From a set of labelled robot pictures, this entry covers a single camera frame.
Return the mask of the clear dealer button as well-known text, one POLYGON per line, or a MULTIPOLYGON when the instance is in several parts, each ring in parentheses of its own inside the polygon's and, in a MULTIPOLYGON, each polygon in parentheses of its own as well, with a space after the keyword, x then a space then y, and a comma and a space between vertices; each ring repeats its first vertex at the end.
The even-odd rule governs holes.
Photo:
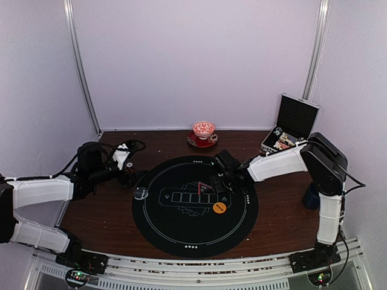
POLYGON ((137 187, 133 192, 133 198, 135 200, 144 200, 148 197, 148 190, 145 187, 137 187))

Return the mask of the orange big blind button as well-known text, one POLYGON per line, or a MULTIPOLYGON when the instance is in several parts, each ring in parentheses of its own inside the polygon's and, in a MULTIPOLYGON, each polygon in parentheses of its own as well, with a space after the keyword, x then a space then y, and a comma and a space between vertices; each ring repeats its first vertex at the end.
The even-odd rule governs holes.
POLYGON ((227 205, 223 202, 216 202, 213 204, 212 209, 216 214, 223 214, 227 210, 227 205))

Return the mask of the triangular all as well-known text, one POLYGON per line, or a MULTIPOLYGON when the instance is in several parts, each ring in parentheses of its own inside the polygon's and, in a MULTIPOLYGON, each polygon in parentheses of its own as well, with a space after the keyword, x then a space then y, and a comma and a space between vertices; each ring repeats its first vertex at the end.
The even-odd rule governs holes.
POLYGON ((198 195, 200 196, 202 193, 207 192, 208 190, 212 190, 212 187, 203 182, 198 182, 198 195))

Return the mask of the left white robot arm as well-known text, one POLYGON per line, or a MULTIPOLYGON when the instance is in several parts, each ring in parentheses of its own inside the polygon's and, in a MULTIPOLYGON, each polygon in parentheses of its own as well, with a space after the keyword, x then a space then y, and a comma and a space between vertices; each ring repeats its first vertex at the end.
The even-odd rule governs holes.
POLYGON ((117 179, 124 187, 136 182, 129 158, 146 149, 140 140, 119 145, 96 141, 81 145, 70 162, 58 173, 19 178, 1 177, 1 243, 23 243, 62 254, 73 268, 87 262, 81 241, 56 227, 22 218, 16 210, 53 201, 77 201, 96 192, 97 185, 117 179))

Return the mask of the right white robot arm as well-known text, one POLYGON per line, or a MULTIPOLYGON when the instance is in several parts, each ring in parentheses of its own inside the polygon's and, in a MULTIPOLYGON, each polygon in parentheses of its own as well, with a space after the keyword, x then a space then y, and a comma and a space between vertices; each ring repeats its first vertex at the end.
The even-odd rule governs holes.
POLYGON ((251 157, 244 162, 222 150, 210 162, 215 170, 211 182, 216 193, 240 193, 262 182, 283 181, 298 189, 311 185, 320 202, 316 249, 310 253, 314 266, 324 266, 343 220, 347 157, 325 135, 312 133, 306 140, 275 153, 251 157))

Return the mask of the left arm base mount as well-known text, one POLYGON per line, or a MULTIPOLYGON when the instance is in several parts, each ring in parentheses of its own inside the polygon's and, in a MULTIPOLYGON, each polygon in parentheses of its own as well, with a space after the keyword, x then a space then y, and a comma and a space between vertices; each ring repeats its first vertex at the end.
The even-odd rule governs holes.
POLYGON ((56 256, 55 262, 69 267, 65 282, 74 289, 84 287, 92 276, 104 274, 108 264, 108 256, 83 250, 80 239, 71 237, 67 249, 63 253, 51 250, 56 256))

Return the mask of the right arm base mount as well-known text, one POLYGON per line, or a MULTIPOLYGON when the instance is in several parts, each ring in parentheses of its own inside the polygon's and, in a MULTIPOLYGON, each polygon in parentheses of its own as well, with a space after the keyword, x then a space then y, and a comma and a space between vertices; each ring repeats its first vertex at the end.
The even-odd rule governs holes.
POLYGON ((312 250, 289 256, 293 273, 309 271, 309 282, 318 287, 328 286, 333 280, 332 264, 341 261, 336 243, 326 245, 315 242, 312 250))

